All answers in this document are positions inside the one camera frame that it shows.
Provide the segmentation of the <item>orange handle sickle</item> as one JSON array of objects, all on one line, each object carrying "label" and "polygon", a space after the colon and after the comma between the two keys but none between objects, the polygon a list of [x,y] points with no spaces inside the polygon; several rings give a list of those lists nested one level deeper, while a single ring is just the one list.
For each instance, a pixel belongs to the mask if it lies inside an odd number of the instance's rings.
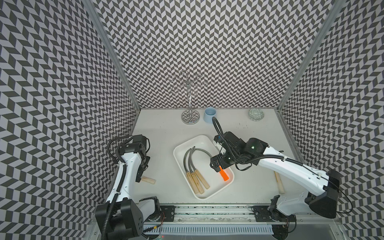
[{"label": "orange handle sickle", "polygon": [[219,173],[220,173],[221,177],[223,178],[223,180],[224,180],[225,182],[228,181],[230,178],[229,178],[229,176],[227,175],[227,173],[222,169],[222,167],[219,167],[219,168],[220,168]]}]

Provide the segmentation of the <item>white rectangular storage tray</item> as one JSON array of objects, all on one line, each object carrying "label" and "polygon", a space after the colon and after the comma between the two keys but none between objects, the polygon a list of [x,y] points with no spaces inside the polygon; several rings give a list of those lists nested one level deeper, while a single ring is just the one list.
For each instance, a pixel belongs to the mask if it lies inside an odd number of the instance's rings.
[{"label": "white rectangular storage tray", "polygon": [[225,182],[221,177],[220,173],[216,172],[214,169],[210,167],[211,158],[203,152],[195,151],[192,155],[193,164],[195,168],[199,170],[199,172],[202,174],[202,176],[210,185],[210,188],[207,190],[203,186],[202,182],[199,180],[201,183],[201,186],[204,189],[204,193],[195,194],[187,180],[186,172],[183,165],[184,155],[186,151],[188,149],[191,149],[192,147],[204,149],[208,151],[212,155],[212,157],[219,154],[219,151],[214,146],[213,142],[205,135],[199,135],[197,137],[194,137],[176,146],[173,151],[174,158],[177,164],[179,165],[179,168],[188,184],[188,187],[193,193],[194,197],[200,201],[206,201],[212,198],[213,196],[217,195],[218,193],[222,192],[227,187],[229,187],[235,180],[235,174],[230,168],[225,169],[224,171],[227,173],[227,175],[230,178],[228,181]]}]

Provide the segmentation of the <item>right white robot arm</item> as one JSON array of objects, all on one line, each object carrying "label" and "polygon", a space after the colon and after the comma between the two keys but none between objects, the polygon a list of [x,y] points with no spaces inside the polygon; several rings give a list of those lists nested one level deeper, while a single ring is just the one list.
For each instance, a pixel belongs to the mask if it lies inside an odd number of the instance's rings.
[{"label": "right white robot arm", "polygon": [[323,171],[312,168],[280,153],[268,143],[257,138],[247,142],[232,132],[218,134],[214,145],[220,151],[211,157],[210,166],[216,172],[230,166],[247,165],[270,169],[301,185],[305,191],[296,195],[276,195],[267,211],[277,222],[295,214],[317,214],[327,219],[336,218],[341,194],[341,174],[336,170]]}]

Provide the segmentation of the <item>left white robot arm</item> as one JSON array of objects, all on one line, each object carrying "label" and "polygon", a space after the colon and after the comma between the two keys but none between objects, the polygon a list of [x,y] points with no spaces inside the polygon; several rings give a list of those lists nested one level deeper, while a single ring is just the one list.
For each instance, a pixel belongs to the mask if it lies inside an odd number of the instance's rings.
[{"label": "left white robot arm", "polygon": [[161,218],[160,202],[156,196],[133,200],[134,184],[141,181],[148,168],[149,139],[143,135],[127,136],[115,151],[115,163],[119,165],[113,189],[104,204],[96,208],[96,220],[103,240],[128,240],[151,237],[144,230],[148,219]]}]

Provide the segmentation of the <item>blue blade wooden sickle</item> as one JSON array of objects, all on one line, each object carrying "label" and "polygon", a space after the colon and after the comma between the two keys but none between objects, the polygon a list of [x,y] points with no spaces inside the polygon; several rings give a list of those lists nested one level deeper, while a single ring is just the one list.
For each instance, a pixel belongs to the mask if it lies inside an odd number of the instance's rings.
[{"label": "blue blade wooden sickle", "polygon": [[145,177],[145,176],[142,176],[141,180],[146,182],[146,183],[152,184],[152,185],[154,185],[156,183],[156,180],[154,180],[152,178]]}]

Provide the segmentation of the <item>green patterned small bowl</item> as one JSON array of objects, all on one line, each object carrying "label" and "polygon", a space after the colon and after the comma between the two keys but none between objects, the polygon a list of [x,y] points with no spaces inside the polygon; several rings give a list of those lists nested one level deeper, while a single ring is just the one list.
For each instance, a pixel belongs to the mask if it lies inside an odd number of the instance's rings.
[{"label": "green patterned small bowl", "polygon": [[260,121],[265,117],[265,113],[261,109],[252,108],[248,111],[248,117],[252,121]]}]

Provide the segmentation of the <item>light blue mug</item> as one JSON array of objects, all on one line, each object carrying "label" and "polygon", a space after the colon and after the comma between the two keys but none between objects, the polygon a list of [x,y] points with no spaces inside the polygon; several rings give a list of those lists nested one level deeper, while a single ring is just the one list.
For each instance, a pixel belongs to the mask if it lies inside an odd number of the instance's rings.
[{"label": "light blue mug", "polygon": [[216,116],[217,110],[213,107],[207,107],[204,110],[204,116],[203,119],[206,123],[212,124],[213,123],[213,118]]}]

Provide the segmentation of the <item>chrome mug tree stand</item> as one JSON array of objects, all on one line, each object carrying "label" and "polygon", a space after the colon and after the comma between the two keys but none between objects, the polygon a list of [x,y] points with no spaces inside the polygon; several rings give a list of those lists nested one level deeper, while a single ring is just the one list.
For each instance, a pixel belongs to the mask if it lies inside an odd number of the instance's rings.
[{"label": "chrome mug tree stand", "polygon": [[187,98],[187,108],[182,112],[181,120],[186,125],[194,125],[200,120],[200,113],[192,106],[193,98],[196,95],[195,87],[201,86],[203,74],[197,72],[195,74],[189,74],[187,71],[181,71],[179,74],[170,76],[172,86],[170,93],[176,95],[181,93],[185,89],[185,95]]}]

